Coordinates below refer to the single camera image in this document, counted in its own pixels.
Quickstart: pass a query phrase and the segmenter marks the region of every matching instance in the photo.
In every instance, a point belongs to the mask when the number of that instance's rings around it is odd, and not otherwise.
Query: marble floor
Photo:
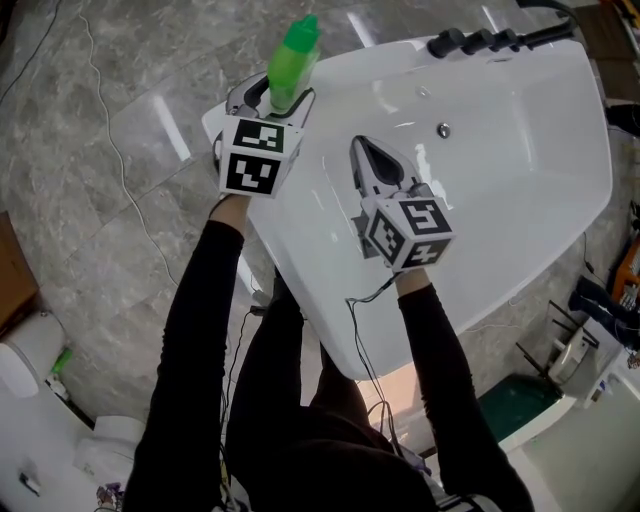
[[[0,91],[33,51],[54,3],[18,3],[0,47]],[[70,339],[74,357],[62,377],[89,415],[145,418],[175,286],[123,192],[78,15],[88,19],[95,38],[94,62],[102,71],[126,184],[179,279],[217,195],[200,117],[244,77],[263,70],[291,20],[309,12],[318,15],[324,33],[323,58],[450,26],[525,32],[556,22],[550,12],[520,10],[514,0],[62,0],[49,37],[0,106],[0,204],[11,215],[45,302]],[[181,151],[158,122],[159,104],[175,120]],[[589,258],[600,275],[625,236],[633,188],[631,139],[611,132],[611,140],[613,196],[588,231]],[[505,305],[485,322],[525,329],[544,316],[548,299],[566,301],[583,270],[582,243],[576,241],[514,306]],[[243,255],[254,286],[270,290],[272,263],[252,231]],[[229,353],[252,303],[240,279],[236,289]],[[249,317],[240,359],[257,325]],[[462,335],[479,394],[522,366],[514,344],[523,329]],[[318,350],[311,327],[305,327],[304,401],[315,390]],[[427,447],[412,368],[383,381],[404,441]],[[362,388],[374,402],[371,387]]]

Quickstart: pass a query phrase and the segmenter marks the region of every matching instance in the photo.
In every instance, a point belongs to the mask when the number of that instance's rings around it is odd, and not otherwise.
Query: cord on floor
[[[106,121],[107,121],[107,138],[109,139],[109,144],[113,148],[113,151],[118,156],[118,160],[120,161],[120,178],[122,180],[122,189],[124,190],[124,193],[126,194],[126,196],[129,198],[129,201],[131,201],[131,204],[135,208],[136,212],[138,213],[138,217],[140,217],[140,222],[142,223],[142,228],[144,229],[144,232],[147,235],[147,238],[154,245],[154,247],[158,251],[158,254],[162,258],[162,261],[164,263],[164,267],[165,267],[165,269],[167,271],[167,275],[169,276],[169,279],[171,280],[171,282],[174,285],[178,286],[178,282],[171,275],[171,270],[169,270],[169,262],[167,261],[166,256],[164,255],[164,253],[162,252],[162,249],[160,249],[160,246],[156,243],[156,241],[153,238],[151,238],[151,235],[149,234],[149,230],[147,228],[147,223],[144,220],[144,216],[142,215],[142,210],[140,210],[140,207],[138,206],[138,203],[133,198],[133,196],[129,192],[129,189],[127,188],[127,184],[126,184],[126,180],[125,180],[124,159],[122,158],[122,153],[120,153],[120,150],[117,148],[117,146],[113,142],[113,138],[111,137],[111,115],[109,114],[109,109],[107,108],[107,105],[104,102],[104,98],[102,97],[102,92],[101,92],[102,73],[100,73],[100,70],[93,64],[93,50],[94,50],[94,47],[95,47],[95,42],[93,40],[93,36],[91,35],[91,28],[89,26],[89,20],[87,20],[87,18],[82,16],[82,14],[79,14],[78,16],[82,21],[84,21],[85,26],[86,26],[87,35],[89,36],[89,40],[91,41],[91,50],[89,52],[89,66],[91,66],[91,68],[98,75],[98,88],[97,88],[98,99],[100,100],[100,104],[102,105],[102,108],[104,109],[105,118],[106,118]]]
[[[2,102],[7,97],[7,94],[9,94],[9,91],[12,89],[12,87],[16,84],[16,82],[18,80],[20,80],[20,77],[22,75],[24,75],[24,72],[27,70],[27,66],[29,66],[31,61],[35,58],[36,54],[38,53],[38,50],[42,46],[42,43],[44,43],[44,40],[49,35],[49,32],[51,32],[51,28],[53,27],[53,24],[56,22],[56,19],[58,18],[58,11],[60,10],[60,4],[61,3],[62,3],[62,0],[58,0],[58,3],[56,4],[56,6],[54,7],[54,10],[53,10],[53,19],[51,20],[51,23],[49,23],[49,26],[47,27],[47,30],[45,31],[44,35],[42,36],[42,39],[40,39],[40,42],[36,46],[36,49],[31,54],[31,57],[29,57],[27,59],[27,62],[24,63],[24,66],[22,66],[22,69],[20,70],[20,72],[16,75],[16,77],[13,79],[13,81],[9,84],[9,87],[7,87],[5,89],[5,91],[2,93],[2,96],[0,96],[0,105],[2,105]]]

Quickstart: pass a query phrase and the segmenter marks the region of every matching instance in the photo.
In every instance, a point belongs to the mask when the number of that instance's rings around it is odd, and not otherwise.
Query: black sleeve
[[[471,371],[433,285],[398,300],[449,494],[479,494],[504,511],[533,511],[527,488],[482,416]]]
[[[209,221],[173,300],[158,382],[135,454],[124,511],[210,512],[220,502],[220,400],[244,239]]]

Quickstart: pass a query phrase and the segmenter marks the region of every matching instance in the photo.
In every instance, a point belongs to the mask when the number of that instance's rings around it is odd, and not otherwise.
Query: faucet
[[[575,11],[556,0],[516,0],[518,6],[522,9],[529,7],[549,7],[558,11],[559,17],[566,17],[567,19],[556,26],[543,28],[531,32],[530,34],[519,35],[517,46],[526,46],[529,50],[533,50],[538,46],[545,45],[547,43],[553,43],[555,41],[561,41],[562,39],[569,39],[573,37],[573,31],[578,26],[578,18]]]

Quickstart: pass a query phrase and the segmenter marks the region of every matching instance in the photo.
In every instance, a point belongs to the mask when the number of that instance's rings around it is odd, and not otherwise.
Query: white toilet
[[[36,395],[64,346],[56,317],[32,314],[0,339],[0,379],[18,398]]]

